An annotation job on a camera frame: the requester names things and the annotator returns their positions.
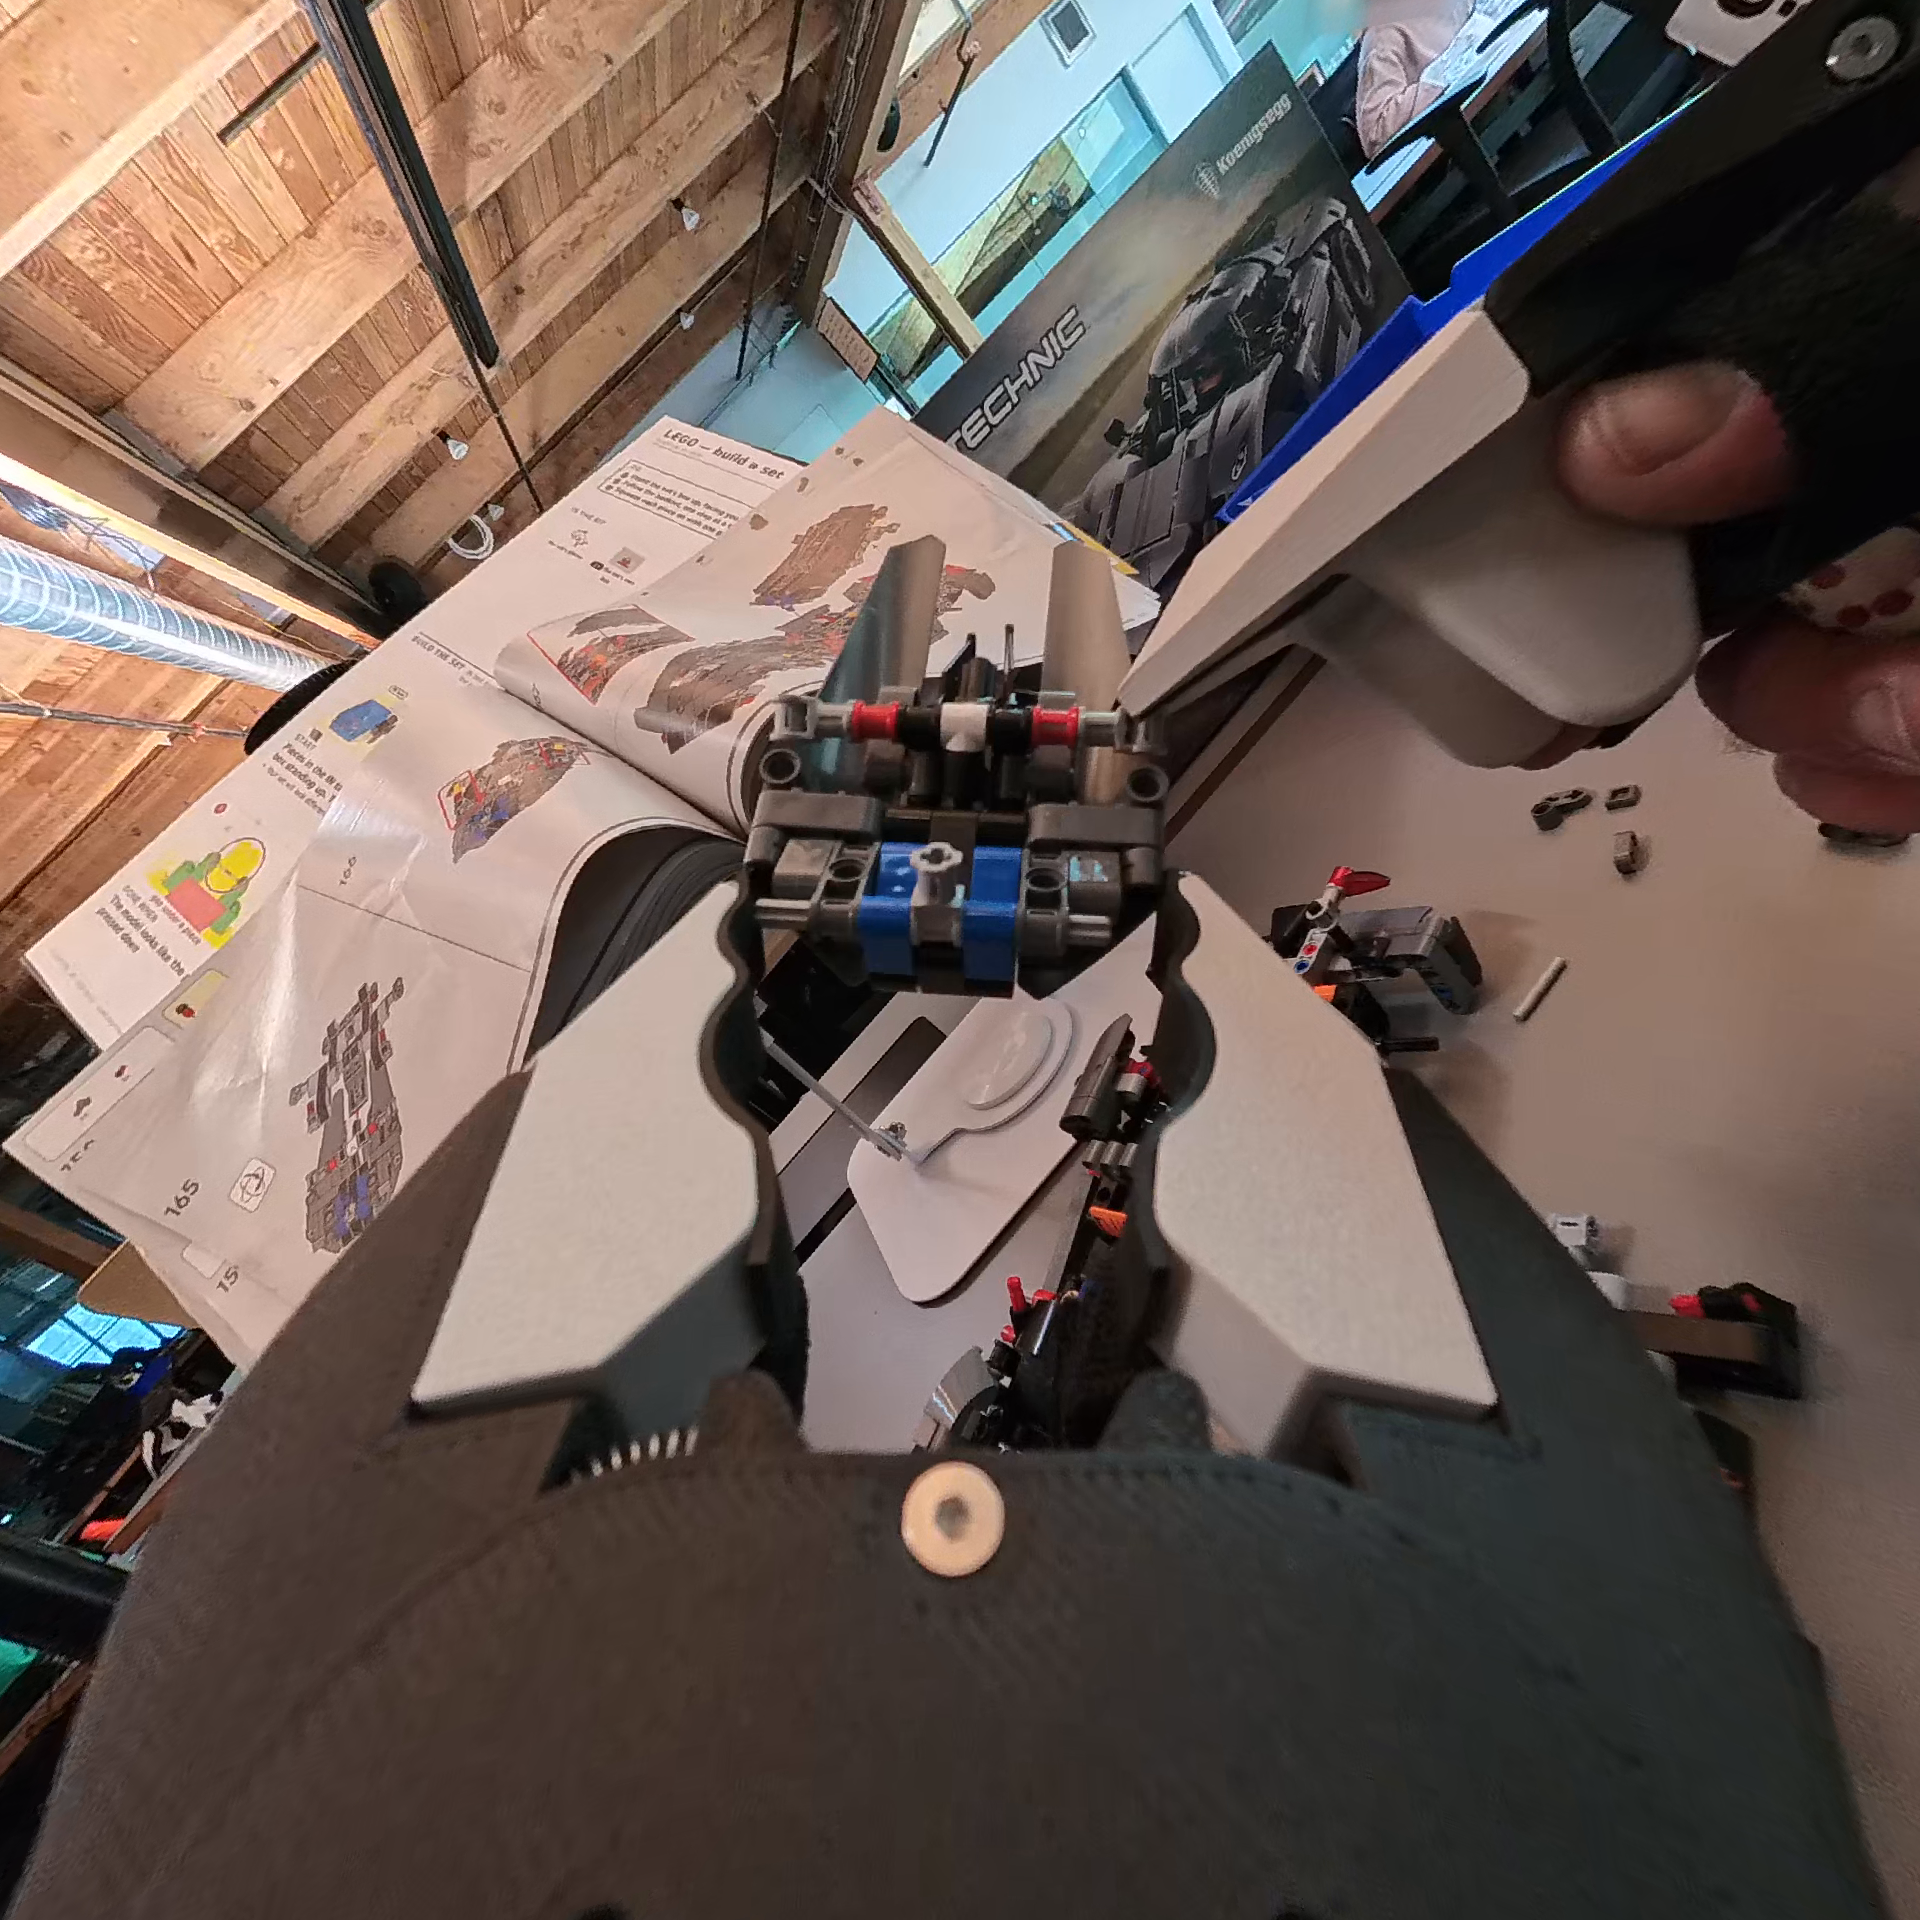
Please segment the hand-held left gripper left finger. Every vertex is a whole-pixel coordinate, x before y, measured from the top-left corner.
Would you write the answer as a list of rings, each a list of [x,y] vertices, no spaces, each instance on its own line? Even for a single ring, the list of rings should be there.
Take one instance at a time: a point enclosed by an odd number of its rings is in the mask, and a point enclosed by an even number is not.
[[[806,1293],[748,1105],[759,965],[746,888],[717,883],[538,1053],[418,1412],[580,1401],[643,1439],[754,1364],[803,1412]]]

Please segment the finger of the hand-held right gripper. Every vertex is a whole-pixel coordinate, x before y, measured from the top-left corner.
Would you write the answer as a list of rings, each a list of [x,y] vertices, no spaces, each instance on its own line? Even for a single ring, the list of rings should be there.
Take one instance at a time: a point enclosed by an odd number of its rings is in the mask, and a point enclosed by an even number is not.
[[[1119,709],[1169,707],[1268,630],[1483,768],[1662,709],[1706,645],[1687,543],[1571,500],[1558,414],[1467,305],[1199,552]]]

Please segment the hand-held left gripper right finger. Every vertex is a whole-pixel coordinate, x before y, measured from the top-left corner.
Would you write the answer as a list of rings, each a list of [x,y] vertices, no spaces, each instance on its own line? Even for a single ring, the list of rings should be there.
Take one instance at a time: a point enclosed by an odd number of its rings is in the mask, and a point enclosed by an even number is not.
[[[1346,1398],[1479,1419],[1498,1388],[1374,1046],[1204,879],[1164,893],[1150,1062],[1169,1104],[1131,1237],[1150,1344],[1229,1435]]]

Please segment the black lego car chassis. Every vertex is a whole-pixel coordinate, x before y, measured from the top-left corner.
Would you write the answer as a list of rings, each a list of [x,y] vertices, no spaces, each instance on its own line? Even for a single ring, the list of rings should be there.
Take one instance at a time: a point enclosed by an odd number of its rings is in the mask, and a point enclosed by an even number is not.
[[[1094,1039],[1063,1108],[1082,1149],[1063,1237],[1047,1277],[1005,1281],[1005,1319],[988,1349],[965,1351],[935,1385],[915,1452],[1086,1449],[1124,1388],[1150,1369],[1145,1319],[1157,1281],[1119,1256],[1135,1204],[1135,1161],[1169,1104],[1150,1046],[1127,1015]]]

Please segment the blue grey lego sub-assembly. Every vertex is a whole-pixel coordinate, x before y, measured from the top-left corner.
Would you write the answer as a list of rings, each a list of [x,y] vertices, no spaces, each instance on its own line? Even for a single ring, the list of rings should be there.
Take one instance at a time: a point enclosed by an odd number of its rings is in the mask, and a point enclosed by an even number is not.
[[[1034,688],[1011,633],[931,670],[942,577],[938,536],[894,547],[822,688],[779,699],[725,919],[750,979],[787,937],[853,987],[1047,997],[1159,913],[1169,776],[1119,709],[1113,559],[1054,550]]]

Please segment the small grey lego assembly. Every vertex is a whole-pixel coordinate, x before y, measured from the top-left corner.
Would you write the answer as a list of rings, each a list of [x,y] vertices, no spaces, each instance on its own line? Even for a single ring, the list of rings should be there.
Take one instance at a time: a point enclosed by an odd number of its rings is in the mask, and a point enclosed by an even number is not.
[[[1386,873],[1335,865],[1311,901],[1270,912],[1266,942],[1377,1053],[1433,1053],[1443,1036],[1410,1015],[1402,984],[1415,980],[1445,1015],[1470,1017],[1481,999],[1481,959],[1463,924],[1426,902],[1359,902],[1386,886]]]

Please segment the dark lego set box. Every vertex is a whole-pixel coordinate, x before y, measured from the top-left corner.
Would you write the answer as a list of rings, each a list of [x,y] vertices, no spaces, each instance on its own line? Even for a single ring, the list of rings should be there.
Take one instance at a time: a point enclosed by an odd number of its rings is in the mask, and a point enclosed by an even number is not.
[[[919,409],[1169,597],[1239,486],[1407,297],[1262,49]]]

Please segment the open lego instruction booklet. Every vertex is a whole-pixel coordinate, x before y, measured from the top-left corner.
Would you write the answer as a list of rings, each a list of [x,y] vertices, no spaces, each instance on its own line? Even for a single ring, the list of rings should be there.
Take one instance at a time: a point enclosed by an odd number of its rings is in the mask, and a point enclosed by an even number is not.
[[[4,1131],[13,1163],[258,1356],[493,1081],[740,876],[779,699],[821,689],[886,552],[938,536],[927,664],[1041,679],[1066,519],[892,414],[698,556],[508,643],[330,806],[175,1001]]]

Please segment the black red lego assembly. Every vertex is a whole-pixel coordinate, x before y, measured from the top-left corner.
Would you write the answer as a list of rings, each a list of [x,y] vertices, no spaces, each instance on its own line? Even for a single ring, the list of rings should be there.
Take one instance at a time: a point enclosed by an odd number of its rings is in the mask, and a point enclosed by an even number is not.
[[[1703,1285],[1663,1307],[1636,1303],[1634,1289],[1602,1264],[1593,1213],[1546,1213],[1549,1233],[1659,1359],[1678,1392],[1799,1401],[1805,1393],[1804,1324],[1794,1303],[1754,1285]]]

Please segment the person's right hand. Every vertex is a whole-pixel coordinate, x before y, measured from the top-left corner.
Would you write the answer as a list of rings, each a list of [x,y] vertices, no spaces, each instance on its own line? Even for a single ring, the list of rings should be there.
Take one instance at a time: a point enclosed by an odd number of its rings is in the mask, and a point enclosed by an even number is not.
[[[1556,475],[1583,510],[1687,528],[1780,508],[1796,493],[1770,396],[1724,363],[1607,379],[1558,423]],[[1917,652],[1843,638],[1773,607],[1698,663],[1697,697],[1771,759],[1782,796],[1822,824],[1917,830]]]

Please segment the blue plastic bin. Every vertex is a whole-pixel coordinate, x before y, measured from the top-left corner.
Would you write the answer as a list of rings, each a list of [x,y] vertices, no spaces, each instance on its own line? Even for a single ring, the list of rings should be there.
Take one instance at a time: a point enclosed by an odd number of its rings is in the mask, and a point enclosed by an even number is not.
[[[1332,427],[1342,425],[1353,409],[1371,398],[1395,372],[1398,372],[1445,325],[1450,325],[1467,305],[1481,301],[1491,281],[1479,281],[1466,289],[1450,286],[1433,299],[1407,297],[1381,325],[1381,329],[1355,349],[1353,358],[1331,379],[1331,384],[1306,407],[1302,416],[1281,437],[1281,440],[1235,485],[1227,500],[1217,513],[1217,528],[1235,523],[1246,513],[1265,492],[1295,465],[1308,449],[1323,440]]]

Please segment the printed instruction sheet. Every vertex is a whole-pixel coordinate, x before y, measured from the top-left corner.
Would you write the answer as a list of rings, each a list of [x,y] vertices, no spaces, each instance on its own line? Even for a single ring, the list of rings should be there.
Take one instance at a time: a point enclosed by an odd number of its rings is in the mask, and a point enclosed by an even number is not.
[[[119,1039],[263,912],[353,779],[493,686],[510,640],[659,581],[801,470],[659,420],[154,830],[28,948],[29,971],[94,1045]]]

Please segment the silver ventilation duct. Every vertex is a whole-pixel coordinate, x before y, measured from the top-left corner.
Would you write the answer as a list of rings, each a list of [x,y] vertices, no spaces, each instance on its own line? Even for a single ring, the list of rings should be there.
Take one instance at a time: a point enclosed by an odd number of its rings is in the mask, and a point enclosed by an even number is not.
[[[294,688],[322,670],[294,646],[175,607],[11,536],[2,539],[2,624],[271,689]]]

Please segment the black ceiling rail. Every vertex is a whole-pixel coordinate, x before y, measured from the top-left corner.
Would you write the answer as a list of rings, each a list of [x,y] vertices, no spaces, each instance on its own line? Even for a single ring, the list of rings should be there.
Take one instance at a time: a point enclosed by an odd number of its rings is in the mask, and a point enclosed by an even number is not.
[[[401,100],[369,5],[302,1],[302,11],[343,85],[353,117],[449,312],[469,368],[479,375],[492,371],[498,363],[492,323]]]

